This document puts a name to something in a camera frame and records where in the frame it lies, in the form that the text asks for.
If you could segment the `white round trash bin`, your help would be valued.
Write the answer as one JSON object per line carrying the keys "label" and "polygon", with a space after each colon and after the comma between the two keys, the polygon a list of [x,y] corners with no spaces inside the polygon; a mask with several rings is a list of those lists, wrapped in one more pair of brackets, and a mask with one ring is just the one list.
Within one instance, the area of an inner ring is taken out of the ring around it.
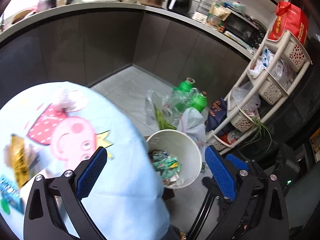
{"label": "white round trash bin", "polygon": [[182,189],[200,175],[202,156],[199,147],[186,134],[165,129],[146,140],[149,158],[167,189]]}

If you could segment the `green bottle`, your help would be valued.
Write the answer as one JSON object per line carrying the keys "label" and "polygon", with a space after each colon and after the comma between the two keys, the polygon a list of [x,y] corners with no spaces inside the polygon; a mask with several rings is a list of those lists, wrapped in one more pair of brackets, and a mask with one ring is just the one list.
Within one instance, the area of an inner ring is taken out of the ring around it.
{"label": "green bottle", "polygon": [[173,89],[172,96],[177,96],[179,98],[189,98],[193,92],[194,84],[195,80],[191,77],[187,77]]}
{"label": "green bottle", "polygon": [[195,94],[191,98],[190,105],[201,113],[207,106],[207,93],[202,91],[198,94]]}

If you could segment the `green bottle front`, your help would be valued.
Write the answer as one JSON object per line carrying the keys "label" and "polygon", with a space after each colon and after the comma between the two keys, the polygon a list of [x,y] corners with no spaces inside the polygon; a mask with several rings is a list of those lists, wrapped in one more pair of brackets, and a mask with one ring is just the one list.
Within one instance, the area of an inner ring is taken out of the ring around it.
{"label": "green bottle front", "polygon": [[207,106],[207,93],[202,91],[198,94],[195,94],[191,98],[190,105],[201,113]]}

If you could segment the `black air fryer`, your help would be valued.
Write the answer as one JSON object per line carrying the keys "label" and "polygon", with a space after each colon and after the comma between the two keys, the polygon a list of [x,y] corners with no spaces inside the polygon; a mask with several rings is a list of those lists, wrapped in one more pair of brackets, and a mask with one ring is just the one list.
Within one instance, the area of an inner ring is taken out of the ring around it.
{"label": "black air fryer", "polygon": [[167,10],[187,16],[189,10],[191,9],[193,0],[168,0],[167,1]]}

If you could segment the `green bottle rear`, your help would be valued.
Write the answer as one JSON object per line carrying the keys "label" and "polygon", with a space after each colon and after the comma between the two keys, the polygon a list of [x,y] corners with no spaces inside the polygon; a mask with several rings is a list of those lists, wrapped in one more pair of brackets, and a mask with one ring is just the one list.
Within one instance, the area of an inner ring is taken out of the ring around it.
{"label": "green bottle rear", "polygon": [[194,84],[195,80],[191,77],[187,77],[173,89],[172,96],[177,96],[179,98],[189,98],[193,92]]}

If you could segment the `black microwave oven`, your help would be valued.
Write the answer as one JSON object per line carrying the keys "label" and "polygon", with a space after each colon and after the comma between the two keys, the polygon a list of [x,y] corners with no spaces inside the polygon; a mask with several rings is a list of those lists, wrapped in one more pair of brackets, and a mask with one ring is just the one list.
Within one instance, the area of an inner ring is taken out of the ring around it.
{"label": "black microwave oven", "polygon": [[242,46],[257,49],[266,35],[266,28],[259,21],[231,12],[223,22],[223,33]]}

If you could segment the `green vegetable bunch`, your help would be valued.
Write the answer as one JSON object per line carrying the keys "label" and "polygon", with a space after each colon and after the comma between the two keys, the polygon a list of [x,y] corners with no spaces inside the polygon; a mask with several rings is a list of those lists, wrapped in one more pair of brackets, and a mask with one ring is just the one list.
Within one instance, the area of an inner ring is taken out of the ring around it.
{"label": "green vegetable bunch", "polygon": [[169,108],[161,108],[159,109],[155,104],[154,104],[154,111],[155,111],[155,119],[157,121],[158,127],[160,130],[165,130],[165,129],[173,129],[176,130],[177,127],[174,125],[174,116],[173,112]]}

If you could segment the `red gift bag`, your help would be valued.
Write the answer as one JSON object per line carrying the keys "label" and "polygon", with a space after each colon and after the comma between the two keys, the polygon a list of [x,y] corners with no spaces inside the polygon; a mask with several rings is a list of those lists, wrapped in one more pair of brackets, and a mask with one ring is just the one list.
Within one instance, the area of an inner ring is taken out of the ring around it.
{"label": "red gift bag", "polygon": [[288,30],[302,45],[305,45],[309,28],[309,20],[306,14],[292,3],[280,1],[276,8],[276,16],[268,38],[278,40],[283,32]]}

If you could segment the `green wrapper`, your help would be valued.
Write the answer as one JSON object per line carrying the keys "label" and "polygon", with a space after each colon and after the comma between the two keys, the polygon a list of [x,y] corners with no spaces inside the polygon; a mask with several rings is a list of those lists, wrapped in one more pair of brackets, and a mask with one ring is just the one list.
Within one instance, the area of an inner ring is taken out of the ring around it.
{"label": "green wrapper", "polygon": [[168,181],[174,177],[178,179],[178,173],[182,164],[178,161],[177,157],[173,157],[165,151],[153,151],[149,153],[149,158],[163,181]]}

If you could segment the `dark blue shopping bag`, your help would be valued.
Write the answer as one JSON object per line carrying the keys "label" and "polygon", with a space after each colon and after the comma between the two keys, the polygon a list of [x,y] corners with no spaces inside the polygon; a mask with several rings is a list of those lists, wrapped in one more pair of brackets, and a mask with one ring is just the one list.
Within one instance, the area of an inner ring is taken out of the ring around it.
{"label": "dark blue shopping bag", "polygon": [[220,98],[213,102],[208,111],[206,132],[216,129],[227,118],[227,102]]}

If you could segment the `white plastic shopping bag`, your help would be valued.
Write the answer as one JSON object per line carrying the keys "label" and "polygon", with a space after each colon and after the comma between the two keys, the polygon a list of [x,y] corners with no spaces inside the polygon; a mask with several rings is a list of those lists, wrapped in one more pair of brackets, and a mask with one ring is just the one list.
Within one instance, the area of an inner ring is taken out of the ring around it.
{"label": "white plastic shopping bag", "polygon": [[181,115],[177,130],[189,136],[198,146],[206,143],[206,132],[202,114],[193,107]]}

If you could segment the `yellow snack packet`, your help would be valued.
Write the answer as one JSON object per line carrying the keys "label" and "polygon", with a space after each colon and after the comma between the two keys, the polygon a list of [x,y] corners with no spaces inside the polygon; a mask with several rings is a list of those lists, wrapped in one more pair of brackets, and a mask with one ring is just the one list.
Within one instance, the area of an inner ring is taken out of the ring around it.
{"label": "yellow snack packet", "polygon": [[4,162],[13,169],[17,186],[20,189],[30,180],[29,153],[24,139],[12,134],[10,144],[4,148]]}

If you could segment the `blue blister pack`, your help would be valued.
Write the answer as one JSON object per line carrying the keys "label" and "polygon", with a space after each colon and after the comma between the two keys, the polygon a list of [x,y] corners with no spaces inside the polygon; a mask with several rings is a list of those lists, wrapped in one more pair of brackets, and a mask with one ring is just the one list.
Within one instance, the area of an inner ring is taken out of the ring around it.
{"label": "blue blister pack", "polygon": [[25,213],[25,204],[16,180],[1,175],[1,197],[17,212],[21,214]]}

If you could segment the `grey kitchen countertop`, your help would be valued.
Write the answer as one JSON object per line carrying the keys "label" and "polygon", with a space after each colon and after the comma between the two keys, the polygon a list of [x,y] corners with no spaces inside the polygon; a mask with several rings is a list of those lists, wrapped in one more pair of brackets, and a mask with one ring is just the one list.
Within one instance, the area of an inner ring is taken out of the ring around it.
{"label": "grey kitchen countertop", "polygon": [[186,16],[176,14],[174,12],[167,11],[165,9],[150,7],[140,4],[121,3],[121,2],[89,2],[89,3],[76,3],[48,9],[43,12],[36,13],[20,22],[12,25],[10,28],[1,33],[1,46],[4,46],[10,38],[14,38],[16,35],[21,35],[22,30],[27,30],[35,24],[44,24],[46,21],[55,21],[60,18],[70,17],[73,15],[85,14],[87,12],[99,12],[99,11],[137,11],[147,12],[150,15],[155,15],[163,18],[167,18],[171,21],[175,21],[179,24],[193,28],[196,31],[210,36],[211,38],[217,38],[218,41],[226,43],[235,49],[236,52],[241,53],[242,56],[252,59],[253,55],[238,43],[228,38],[226,35],[218,32],[210,26],[197,22]]}

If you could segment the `beige plastic storage rack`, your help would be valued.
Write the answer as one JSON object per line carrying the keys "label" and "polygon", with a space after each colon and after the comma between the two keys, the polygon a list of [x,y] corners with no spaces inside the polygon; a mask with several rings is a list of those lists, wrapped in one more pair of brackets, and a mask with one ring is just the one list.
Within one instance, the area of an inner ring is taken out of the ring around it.
{"label": "beige plastic storage rack", "polygon": [[[253,77],[249,71],[258,60],[262,59],[264,48],[269,49],[274,54],[274,57],[268,64],[268,67],[263,67],[260,74],[257,75],[257,77]],[[271,73],[280,59],[284,60],[297,74],[288,88],[284,88]],[[244,81],[245,78],[249,78],[252,84],[251,90],[237,105],[234,107],[227,107],[227,118],[216,129],[211,130],[206,134],[206,142],[215,146],[220,154],[225,154],[235,146],[238,146],[250,135],[257,132],[259,128],[263,128],[264,123],[267,122],[267,120],[271,118],[280,106],[289,98],[310,64],[311,59],[306,49],[299,39],[289,30],[283,31],[282,35],[277,40],[271,40],[265,36],[246,69],[232,87],[233,89],[239,88],[242,81]],[[259,94],[272,106],[261,119],[250,117],[244,110],[245,105],[255,94]],[[240,123],[242,125],[242,127],[238,129],[242,133],[242,136],[239,139],[236,139],[235,142],[228,144],[218,137],[218,133],[221,132],[227,124],[232,122],[236,122],[237,124]]]}

